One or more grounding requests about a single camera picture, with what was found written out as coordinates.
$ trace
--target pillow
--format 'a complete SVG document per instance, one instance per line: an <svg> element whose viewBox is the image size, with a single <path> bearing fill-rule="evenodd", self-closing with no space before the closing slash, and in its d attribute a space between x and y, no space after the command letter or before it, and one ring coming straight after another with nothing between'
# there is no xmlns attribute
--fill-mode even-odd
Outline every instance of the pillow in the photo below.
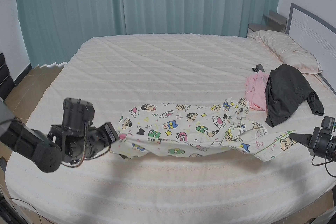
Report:
<svg viewBox="0 0 336 224"><path fill-rule="evenodd" d="M313 54L294 42L286 33L256 31L250 37L265 44L281 62L291 65L301 73L318 74L322 68Z"/></svg>

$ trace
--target white cartoon pajama shirt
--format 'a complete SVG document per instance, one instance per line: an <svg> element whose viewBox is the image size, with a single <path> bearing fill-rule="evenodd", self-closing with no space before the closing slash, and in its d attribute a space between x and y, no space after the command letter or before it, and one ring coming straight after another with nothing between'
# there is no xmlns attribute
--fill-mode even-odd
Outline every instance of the white cartoon pajama shirt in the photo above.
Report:
<svg viewBox="0 0 336 224"><path fill-rule="evenodd" d="M186 158L236 149L267 161L295 143L291 131L267 134L263 125L248 120L249 106L245 98L211 107L143 104L121 116L119 141L111 151L131 159L148 152Z"/></svg>

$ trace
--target pink star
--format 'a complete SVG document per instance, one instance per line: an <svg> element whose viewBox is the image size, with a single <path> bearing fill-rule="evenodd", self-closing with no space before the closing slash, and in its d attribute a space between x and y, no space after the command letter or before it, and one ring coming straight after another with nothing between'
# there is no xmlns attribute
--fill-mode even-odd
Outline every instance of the pink star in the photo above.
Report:
<svg viewBox="0 0 336 224"><path fill-rule="evenodd" d="M255 141L255 143L254 143L255 145L257 145L257 147L259 148L259 146L264 146L264 142L258 142L258 141Z"/></svg>
<svg viewBox="0 0 336 224"><path fill-rule="evenodd" d="M274 147L275 147L275 144L269 146L268 148L269 148L271 151L273 151L273 148L274 148Z"/></svg>

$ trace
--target floor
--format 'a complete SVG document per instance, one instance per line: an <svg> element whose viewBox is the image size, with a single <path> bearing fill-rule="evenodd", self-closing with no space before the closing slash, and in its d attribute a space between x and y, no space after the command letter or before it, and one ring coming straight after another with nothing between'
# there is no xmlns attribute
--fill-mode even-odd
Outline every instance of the floor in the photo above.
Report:
<svg viewBox="0 0 336 224"><path fill-rule="evenodd" d="M5 102L7 106L14 112L14 114L21 118L24 123L27 122L30 114L34 111L38 102L42 98L45 90L55 80L59 72L62 70L62 66L53 67L36 67L31 70L29 74L21 81L21 83L15 87ZM6 160L11 156L11 150L0 142L0 158L4 157ZM0 187L4 193L9 196L6 188L4 173L0 169ZM324 194L313 204L307 206L299 212L296 212L289 217L277 221L273 224L304 224L311 218L316 218L326 210L332 208L333 194L332 191ZM30 210L23 209L23 211L29 216L34 224L40 223L38 215ZM41 217L43 224L49 223L47 220Z"/></svg>

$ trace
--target headboard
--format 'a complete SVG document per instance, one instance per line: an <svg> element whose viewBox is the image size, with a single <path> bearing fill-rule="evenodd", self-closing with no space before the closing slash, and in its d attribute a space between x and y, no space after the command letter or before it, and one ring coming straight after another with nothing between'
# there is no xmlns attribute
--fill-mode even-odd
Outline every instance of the headboard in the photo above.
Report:
<svg viewBox="0 0 336 224"><path fill-rule="evenodd" d="M336 94L336 28L292 3L286 33L317 58L322 79Z"/></svg>

